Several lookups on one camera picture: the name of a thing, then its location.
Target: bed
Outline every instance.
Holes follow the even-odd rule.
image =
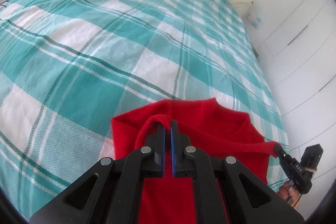
[[[215,97],[288,148],[227,0],[0,0],[0,186],[30,216],[104,156],[110,119]],[[270,158],[268,185],[286,179]]]

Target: finger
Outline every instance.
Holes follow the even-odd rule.
[[[287,180],[287,181],[283,184],[283,186],[285,186],[286,188],[288,187],[288,185],[289,185],[289,180]]]
[[[290,202],[290,206],[294,207],[294,209],[298,209],[299,208],[299,204],[300,201],[298,201],[299,197],[300,197],[300,193],[298,190],[296,190],[293,186],[289,187],[288,189],[288,194],[290,195],[290,197],[292,198],[291,202]]]
[[[300,193],[298,190],[296,190],[293,186],[289,187],[288,194],[291,196],[291,198],[295,201],[298,200]]]
[[[286,199],[288,197],[288,190],[286,187],[284,186],[281,186],[280,189],[279,189],[279,196],[282,198],[282,199]]]

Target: green fabric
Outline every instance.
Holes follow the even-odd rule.
[[[226,0],[0,0],[0,186],[29,218],[103,156],[110,119],[216,97],[288,148],[242,20]],[[268,183],[285,175],[270,159]]]

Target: red sweater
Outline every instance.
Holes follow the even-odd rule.
[[[269,156],[276,157],[275,142],[264,142],[245,112],[219,105],[215,98],[202,101],[162,100],[112,119],[115,157],[126,157],[142,147],[154,133],[157,122],[170,129],[177,120],[179,132],[189,136],[191,144],[209,156],[233,155],[267,183]],[[194,192],[191,178],[172,177],[171,156],[166,151],[165,176],[145,179],[140,224],[195,224]]]

